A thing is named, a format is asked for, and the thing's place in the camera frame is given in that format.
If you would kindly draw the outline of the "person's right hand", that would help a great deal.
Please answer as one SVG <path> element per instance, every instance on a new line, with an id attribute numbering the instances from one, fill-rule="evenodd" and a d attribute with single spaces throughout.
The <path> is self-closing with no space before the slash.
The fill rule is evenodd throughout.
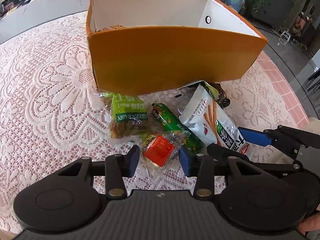
<path id="1" fill-rule="evenodd" d="M 298 226 L 298 231 L 305 235 L 309 231 L 315 231 L 320 229 L 320 212 L 308 217 L 302 221 Z"/>

